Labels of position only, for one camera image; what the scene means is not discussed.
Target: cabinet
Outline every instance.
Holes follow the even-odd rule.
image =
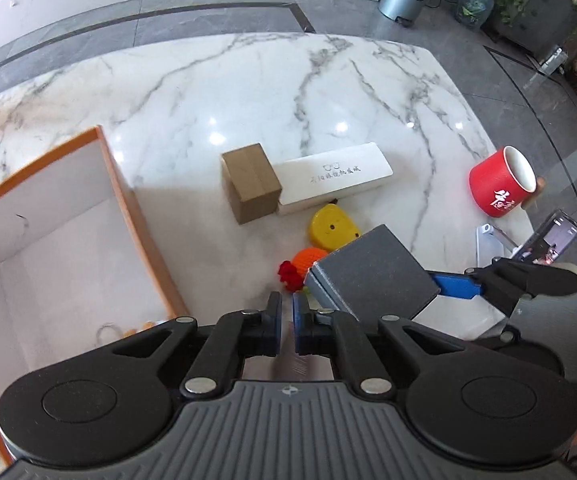
[[[577,6],[571,0],[524,0],[524,10],[510,9],[510,23],[499,11],[491,17],[492,28],[517,43],[536,59],[548,56],[562,45],[577,26]]]

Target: white phone stand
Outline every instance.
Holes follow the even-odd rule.
[[[492,224],[480,225],[476,229],[475,254],[478,267],[491,265],[494,258],[510,258],[517,249],[518,245]]]

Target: gray box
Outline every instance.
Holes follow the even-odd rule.
[[[385,314],[412,319],[440,293],[385,225],[318,260],[305,285],[323,307],[350,312],[370,330]]]

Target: orange knitted ball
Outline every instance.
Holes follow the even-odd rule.
[[[297,269],[297,273],[302,277],[302,279],[307,275],[308,270],[311,266],[328,254],[324,249],[319,249],[317,247],[307,247],[302,249],[297,253],[291,263]]]

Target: yellow plastic object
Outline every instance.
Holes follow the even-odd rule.
[[[342,209],[326,204],[313,215],[309,238],[315,247],[332,252],[360,237],[360,230]]]

